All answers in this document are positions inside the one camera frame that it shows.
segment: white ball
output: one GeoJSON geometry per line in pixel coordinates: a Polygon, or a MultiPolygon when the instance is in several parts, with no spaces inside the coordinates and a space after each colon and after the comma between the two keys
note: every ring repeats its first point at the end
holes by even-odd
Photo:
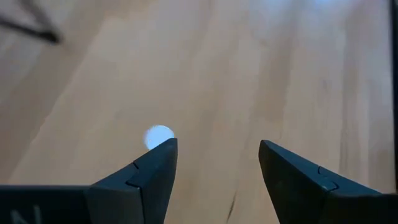
{"type": "Polygon", "coordinates": [[[144,143],[151,150],[170,138],[174,138],[174,132],[170,128],[163,125],[154,125],[146,131],[144,143]]]}

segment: wood grain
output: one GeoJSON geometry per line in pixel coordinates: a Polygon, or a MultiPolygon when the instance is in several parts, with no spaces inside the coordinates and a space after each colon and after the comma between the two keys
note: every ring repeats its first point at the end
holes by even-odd
{"type": "Polygon", "coordinates": [[[394,191],[387,1],[41,3],[65,44],[0,30],[3,183],[92,184],[163,124],[166,223],[277,223],[261,139],[394,191]]]}

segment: wooden floor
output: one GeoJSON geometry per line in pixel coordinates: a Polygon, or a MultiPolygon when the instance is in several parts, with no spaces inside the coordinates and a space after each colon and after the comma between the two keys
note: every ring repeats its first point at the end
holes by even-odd
{"type": "Polygon", "coordinates": [[[63,45],[0,30],[1,182],[92,184],[163,124],[166,223],[277,223],[261,139],[394,191],[388,1],[41,4],[63,45]]]}

